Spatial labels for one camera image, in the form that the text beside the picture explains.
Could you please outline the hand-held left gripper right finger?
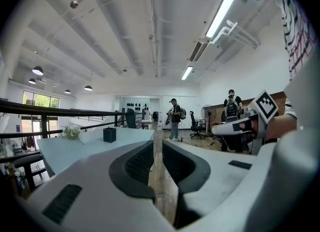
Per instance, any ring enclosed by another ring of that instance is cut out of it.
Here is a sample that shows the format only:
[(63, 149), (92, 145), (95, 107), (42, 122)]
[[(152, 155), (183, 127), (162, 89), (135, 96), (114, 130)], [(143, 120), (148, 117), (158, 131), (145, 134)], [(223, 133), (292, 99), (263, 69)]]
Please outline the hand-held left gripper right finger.
[(178, 187), (174, 227), (190, 225), (220, 206), (243, 181), (255, 159), (164, 140), (162, 161)]

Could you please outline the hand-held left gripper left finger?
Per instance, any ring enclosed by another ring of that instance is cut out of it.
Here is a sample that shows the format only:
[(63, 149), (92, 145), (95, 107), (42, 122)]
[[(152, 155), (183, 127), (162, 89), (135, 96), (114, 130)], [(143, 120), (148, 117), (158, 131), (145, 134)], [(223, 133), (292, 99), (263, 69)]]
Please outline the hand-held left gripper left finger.
[(76, 161), (31, 194), (25, 209), (46, 232), (172, 232), (149, 187), (153, 142)]

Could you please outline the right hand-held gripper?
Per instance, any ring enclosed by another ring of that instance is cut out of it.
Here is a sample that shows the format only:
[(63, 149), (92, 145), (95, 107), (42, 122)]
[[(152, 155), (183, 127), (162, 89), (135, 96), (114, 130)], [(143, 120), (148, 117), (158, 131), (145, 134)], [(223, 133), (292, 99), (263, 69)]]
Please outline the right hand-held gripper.
[(278, 112), (278, 106), (265, 90), (249, 105), (231, 89), (224, 101), (225, 120), (211, 128), (211, 133), (222, 136), (221, 151), (227, 150), (257, 155), (265, 143), (268, 122)]

